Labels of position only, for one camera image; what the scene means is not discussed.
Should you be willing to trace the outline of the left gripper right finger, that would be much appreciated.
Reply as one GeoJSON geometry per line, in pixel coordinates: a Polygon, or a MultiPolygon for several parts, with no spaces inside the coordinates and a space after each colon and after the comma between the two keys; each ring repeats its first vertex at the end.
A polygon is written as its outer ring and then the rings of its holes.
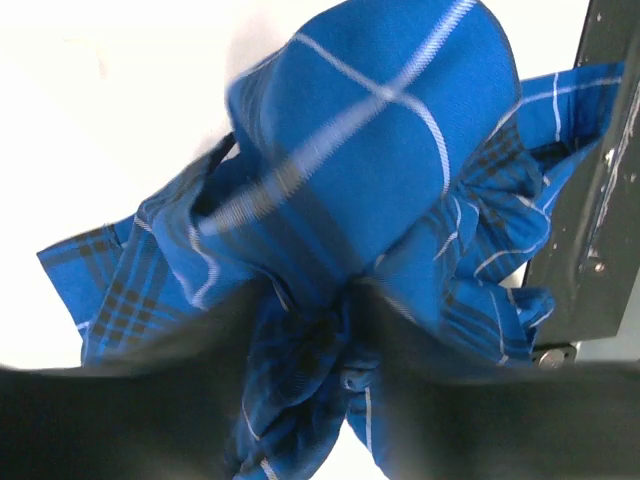
{"type": "Polygon", "coordinates": [[[639,366],[499,367],[436,339],[368,281],[345,293],[379,357],[393,479],[635,479],[639,366]]]}

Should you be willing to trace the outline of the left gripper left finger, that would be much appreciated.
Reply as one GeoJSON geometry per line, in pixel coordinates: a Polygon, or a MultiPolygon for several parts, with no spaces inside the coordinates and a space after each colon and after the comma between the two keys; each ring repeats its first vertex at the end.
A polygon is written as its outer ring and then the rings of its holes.
{"type": "Polygon", "coordinates": [[[267,284],[101,365],[1,371],[5,479],[230,479],[252,330],[267,284]]]}

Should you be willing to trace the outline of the blue plaid shirt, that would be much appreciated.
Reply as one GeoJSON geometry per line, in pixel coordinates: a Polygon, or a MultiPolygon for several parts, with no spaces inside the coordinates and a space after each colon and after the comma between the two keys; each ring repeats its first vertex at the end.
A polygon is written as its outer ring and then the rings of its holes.
{"type": "Polygon", "coordinates": [[[479,1],[347,1],[227,94],[232,131],[137,212],[39,261],[102,362],[265,279],[226,456],[235,479],[306,479],[348,423],[390,443],[346,288],[498,366],[530,360],[554,301],[504,279],[606,131],[622,63],[522,80],[479,1]]]}

